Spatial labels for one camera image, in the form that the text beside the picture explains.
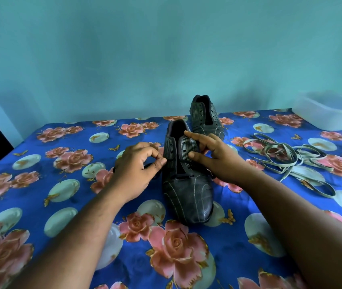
shoe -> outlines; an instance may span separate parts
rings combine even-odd
[[[183,132],[189,128],[179,119],[168,124],[164,141],[162,191],[169,209],[184,225],[204,223],[213,210],[212,175],[201,164],[188,158],[190,151],[199,152],[197,142]]]
[[[212,133],[223,141],[224,129],[210,97],[196,95],[191,103],[190,115],[194,133],[203,135]]]

forearm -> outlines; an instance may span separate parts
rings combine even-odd
[[[342,288],[342,223],[259,170],[241,187],[313,288]]]
[[[9,288],[89,288],[111,223],[124,204],[117,194],[113,187],[101,191]]]

hand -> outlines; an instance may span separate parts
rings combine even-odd
[[[184,131],[184,134],[199,142],[201,153],[190,152],[188,157],[204,165],[209,169],[218,179],[226,182],[239,185],[242,179],[250,177],[250,174],[257,171],[250,164],[247,164],[238,153],[234,152],[226,143],[215,136],[209,134],[208,136]],[[205,154],[211,151],[211,157]]]
[[[144,169],[144,162],[152,156],[156,161]],[[138,197],[148,186],[149,181],[167,162],[155,145],[140,142],[125,149],[123,156],[115,162],[115,173],[107,185],[113,187],[119,198],[129,202]]]

bed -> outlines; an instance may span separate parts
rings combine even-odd
[[[326,181],[334,198],[314,192],[306,182],[288,176],[283,183],[331,217],[342,221],[342,131],[321,131],[289,109],[221,113],[225,142],[256,168],[280,179],[243,149],[255,132],[291,146],[310,144],[328,156],[327,171],[301,165],[310,178]],[[48,241],[98,193],[113,176],[114,162],[124,149],[140,141],[162,150],[167,116],[47,124],[36,130],[0,161],[0,284],[7,284]],[[300,282],[298,269],[274,236],[254,202],[240,187],[213,180],[214,211],[205,225],[186,227],[165,208],[161,179],[117,214],[109,232],[91,288],[254,288],[259,279]],[[130,222],[139,221],[140,229]],[[164,237],[182,229],[183,249],[192,256],[181,263],[176,249],[152,235],[159,226]],[[14,245],[6,246],[13,241]]]

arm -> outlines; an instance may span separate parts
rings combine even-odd
[[[144,169],[148,156],[157,160]],[[139,196],[165,164],[157,149],[138,143],[125,149],[111,181],[59,233],[48,249],[27,267],[9,289],[89,288],[116,214]]]
[[[342,223],[282,183],[247,164],[217,136],[186,132],[200,142],[190,158],[219,179],[247,191],[276,236],[294,258],[311,288],[342,288]]]

